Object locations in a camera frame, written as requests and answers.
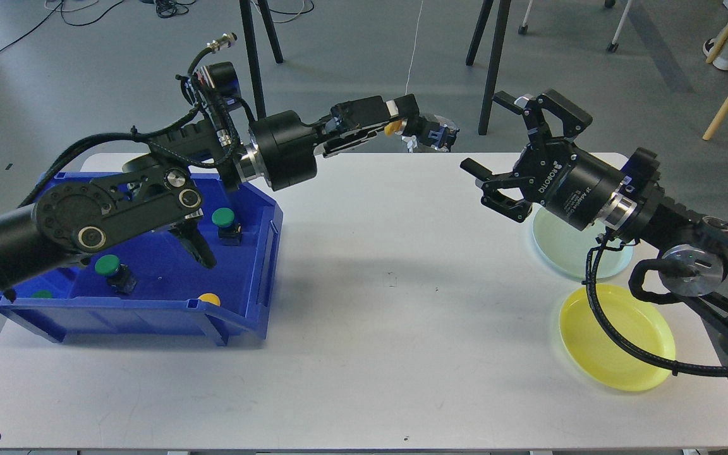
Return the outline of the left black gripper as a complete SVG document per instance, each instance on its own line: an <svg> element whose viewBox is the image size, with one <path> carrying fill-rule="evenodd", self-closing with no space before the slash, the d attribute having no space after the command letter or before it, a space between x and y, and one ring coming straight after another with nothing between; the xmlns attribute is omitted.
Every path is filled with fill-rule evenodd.
<svg viewBox="0 0 728 455"><path fill-rule="evenodd" d="M265 166L265 177L274 191L307 181L316 176L315 147L321 144L321 156L330 158L361 146L399 119L420 114L413 94L394 100L370 96L341 102L331 107L331 118L317 126L301 121L293 110L266 116L250 124Z"/></svg>

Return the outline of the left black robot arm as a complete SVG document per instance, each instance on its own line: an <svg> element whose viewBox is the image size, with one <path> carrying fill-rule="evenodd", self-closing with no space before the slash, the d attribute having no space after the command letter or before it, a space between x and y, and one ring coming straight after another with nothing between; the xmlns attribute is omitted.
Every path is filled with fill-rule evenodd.
<svg viewBox="0 0 728 455"><path fill-rule="evenodd" d="M425 121L411 94L341 102L320 120L248 109L225 34L200 50L180 88L182 118L150 133L99 133L53 163L20 206L0 215L0 314L55 342L70 334L202 335L220 346L267 332L282 213L272 190L316 175L380 132L411 140Z"/></svg>

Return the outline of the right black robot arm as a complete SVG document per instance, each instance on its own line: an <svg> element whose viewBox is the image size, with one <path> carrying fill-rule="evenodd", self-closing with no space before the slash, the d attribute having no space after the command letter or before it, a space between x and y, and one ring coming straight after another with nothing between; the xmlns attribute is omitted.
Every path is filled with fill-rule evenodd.
<svg viewBox="0 0 728 455"><path fill-rule="evenodd" d="M493 99L522 116L529 142L508 173L492 173L473 159L461 163L476 178L482 204L515 222L539 204L577 230L604 225L587 253L583 281L604 333L633 358L674 375L728 377L726 366L665 359L625 339L604 314L597 291L599 262L610 241L619 241L619 248L651 245L658 254L636 263L629 277L631 294L656 305L685 303L716 328L728 355L728 222L668 197L650 150L638 148L619 169L581 150L574 141L592 116L556 90L520 97L497 92Z"/></svg>

